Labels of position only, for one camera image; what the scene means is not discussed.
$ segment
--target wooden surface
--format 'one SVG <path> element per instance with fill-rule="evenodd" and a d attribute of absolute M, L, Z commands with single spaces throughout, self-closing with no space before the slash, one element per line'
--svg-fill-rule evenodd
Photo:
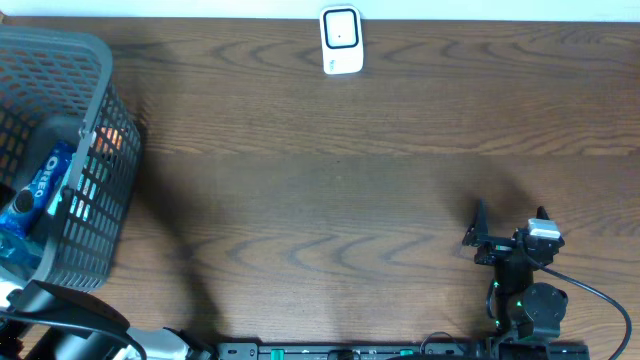
<path fill-rule="evenodd" d="M 640 320 L 637 25 L 364 24 L 365 67 L 322 73 L 317 21 L 10 18 L 90 32 L 147 126 L 110 282 L 137 327 L 208 340 L 419 341 L 492 330 L 491 269 L 461 248 L 475 200 L 509 235 L 545 205 L 554 269 Z M 563 340 L 618 346 L 567 291 Z M 640 357 L 632 340 L 624 359 Z"/>

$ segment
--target black square outline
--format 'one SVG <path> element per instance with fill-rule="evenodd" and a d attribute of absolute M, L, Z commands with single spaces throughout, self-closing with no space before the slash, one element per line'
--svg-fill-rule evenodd
<path fill-rule="evenodd" d="M 327 14 L 332 13 L 332 12 L 350 12 L 353 14 L 353 30 L 356 32 L 356 42 L 353 43 L 353 45 L 344 45 L 344 46 L 331 46 L 329 45 L 329 31 L 327 31 Z M 356 12 L 353 11 L 353 9 L 335 9 L 335 10 L 328 10 L 324 13 L 324 15 L 322 15 L 322 22 L 324 23 L 324 42 L 327 44 L 327 47 L 329 49 L 348 49 L 348 48 L 353 48 L 358 46 L 358 44 L 360 43 L 360 38 L 358 37 L 358 17 L 356 16 Z"/>

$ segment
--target gray plastic basket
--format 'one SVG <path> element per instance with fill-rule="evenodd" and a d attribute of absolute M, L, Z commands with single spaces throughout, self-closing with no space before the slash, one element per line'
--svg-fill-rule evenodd
<path fill-rule="evenodd" d="M 30 232 L 46 244 L 40 265 L 0 261 L 0 277 L 83 291 L 106 281 L 141 155 L 112 69 L 92 35 L 0 26 L 0 182 L 19 191 L 57 140 L 77 146 L 63 201 Z"/>

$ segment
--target blue oreo package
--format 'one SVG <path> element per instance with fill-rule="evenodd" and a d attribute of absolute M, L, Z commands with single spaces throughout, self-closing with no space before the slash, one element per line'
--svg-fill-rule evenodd
<path fill-rule="evenodd" d="M 55 144 L 47 161 L 40 166 L 31 183 L 20 190 L 7 209 L 0 214 L 0 231 L 13 235 L 17 240 L 26 239 L 29 229 L 38 220 L 49 198 L 54 194 L 56 184 L 71 165 L 74 152 L 75 148 L 64 141 Z"/>

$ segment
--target white backdrop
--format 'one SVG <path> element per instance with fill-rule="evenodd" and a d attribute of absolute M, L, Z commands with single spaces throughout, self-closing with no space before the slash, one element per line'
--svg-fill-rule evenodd
<path fill-rule="evenodd" d="M 7 15 L 315 19 L 351 4 L 366 19 L 640 21 L 640 0 L 0 0 Z"/>

